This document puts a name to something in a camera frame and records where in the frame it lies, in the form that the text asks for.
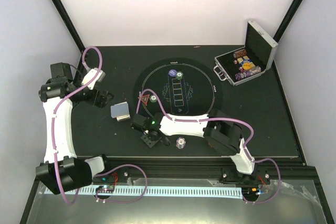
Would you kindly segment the green chips seat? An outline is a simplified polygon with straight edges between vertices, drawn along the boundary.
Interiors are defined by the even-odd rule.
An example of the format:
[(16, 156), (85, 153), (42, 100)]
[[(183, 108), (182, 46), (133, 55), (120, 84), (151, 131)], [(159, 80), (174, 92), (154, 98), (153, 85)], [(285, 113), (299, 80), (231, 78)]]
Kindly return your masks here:
[(177, 80), (182, 80), (183, 79), (183, 72), (178, 71), (176, 73), (175, 77), (176, 77)]
[(157, 99), (157, 97), (156, 97), (155, 95), (151, 95), (151, 96), (150, 96), (150, 101), (151, 101), (152, 103), (156, 103), (156, 102), (158, 101), (158, 99)]

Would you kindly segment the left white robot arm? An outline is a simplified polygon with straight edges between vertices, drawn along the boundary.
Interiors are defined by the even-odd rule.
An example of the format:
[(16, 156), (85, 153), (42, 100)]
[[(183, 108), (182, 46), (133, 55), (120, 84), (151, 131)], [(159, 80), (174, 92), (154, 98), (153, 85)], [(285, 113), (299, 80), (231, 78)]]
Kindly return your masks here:
[(43, 103), (47, 122), (47, 147), (44, 162), (36, 167), (36, 177), (55, 195), (79, 189), (91, 184), (96, 176), (108, 181), (113, 174), (106, 164), (106, 156), (99, 155), (87, 160), (79, 159), (72, 141), (71, 113), (74, 105), (87, 102), (104, 108), (113, 94), (97, 89), (105, 73), (90, 69), (80, 84), (75, 84), (68, 63), (50, 66), (51, 78), (38, 92)]

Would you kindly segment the green chips top seat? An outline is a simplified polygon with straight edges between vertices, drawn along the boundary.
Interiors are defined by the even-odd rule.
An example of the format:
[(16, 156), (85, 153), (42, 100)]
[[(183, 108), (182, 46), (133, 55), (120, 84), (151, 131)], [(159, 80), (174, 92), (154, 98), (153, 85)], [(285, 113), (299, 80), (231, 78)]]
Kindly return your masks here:
[(183, 72), (178, 71), (176, 73), (175, 77), (176, 77), (177, 80), (182, 80), (183, 79)]

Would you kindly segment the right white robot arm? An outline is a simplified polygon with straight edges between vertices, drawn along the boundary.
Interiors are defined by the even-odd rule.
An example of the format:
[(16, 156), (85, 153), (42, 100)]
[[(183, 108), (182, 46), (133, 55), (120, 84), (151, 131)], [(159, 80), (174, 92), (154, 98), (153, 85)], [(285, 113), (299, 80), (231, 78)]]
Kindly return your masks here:
[(141, 139), (149, 148), (158, 141), (167, 142), (169, 136), (202, 138), (219, 155), (231, 158), (243, 183), (250, 184), (258, 177), (255, 159), (247, 149), (254, 129), (242, 120), (227, 118), (219, 110), (197, 116), (156, 113), (152, 118), (137, 113), (132, 128), (143, 133)]

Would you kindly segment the purple small blind button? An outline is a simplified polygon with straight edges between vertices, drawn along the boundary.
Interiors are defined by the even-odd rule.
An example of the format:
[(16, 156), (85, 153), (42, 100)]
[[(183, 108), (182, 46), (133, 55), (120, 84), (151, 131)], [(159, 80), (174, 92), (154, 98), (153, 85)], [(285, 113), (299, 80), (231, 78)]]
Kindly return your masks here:
[(177, 71), (175, 69), (171, 69), (169, 71), (169, 76), (171, 76), (171, 77), (176, 77), (176, 74), (177, 74)]

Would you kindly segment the blue chip stack front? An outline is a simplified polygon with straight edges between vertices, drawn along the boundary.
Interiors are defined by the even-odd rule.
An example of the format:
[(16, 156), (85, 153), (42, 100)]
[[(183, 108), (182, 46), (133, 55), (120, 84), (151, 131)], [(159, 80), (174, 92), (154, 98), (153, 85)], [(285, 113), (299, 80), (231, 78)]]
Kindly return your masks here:
[(183, 149), (186, 145), (186, 140), (185, 138), (183, 137), (179, 137), (177, 140), (176, 140), (176, 147), (178, 149)]

